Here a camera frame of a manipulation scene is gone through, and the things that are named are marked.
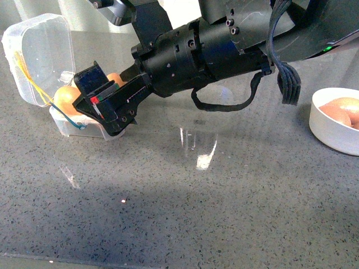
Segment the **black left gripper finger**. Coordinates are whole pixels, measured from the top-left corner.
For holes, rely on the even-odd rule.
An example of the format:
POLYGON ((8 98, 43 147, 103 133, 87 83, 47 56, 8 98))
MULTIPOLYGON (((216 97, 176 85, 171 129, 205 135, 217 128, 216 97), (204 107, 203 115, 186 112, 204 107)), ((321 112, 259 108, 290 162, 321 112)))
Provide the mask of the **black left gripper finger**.
POLYGON ((74 82, 86 101, 90 101, 115 84, 114 80, 107 78, 97 61, 94 61, 89 68, 75 74, 74 82))

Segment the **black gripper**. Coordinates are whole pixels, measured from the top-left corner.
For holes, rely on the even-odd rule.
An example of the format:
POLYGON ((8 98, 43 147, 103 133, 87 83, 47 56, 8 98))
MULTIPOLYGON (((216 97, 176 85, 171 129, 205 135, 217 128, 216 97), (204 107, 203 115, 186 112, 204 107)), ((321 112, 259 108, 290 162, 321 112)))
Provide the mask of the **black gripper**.
POLYGON ((110 136, 135 124, 139 104, 152 93, 166 98, 177 92, 269 67, 257 47, 240 53, 225 23, 197 19, 157 38, 154 48, 134 54, 135 63, 121 72, 117 83, 86 101, 81 94, 75 109, 100 123, 110 136))

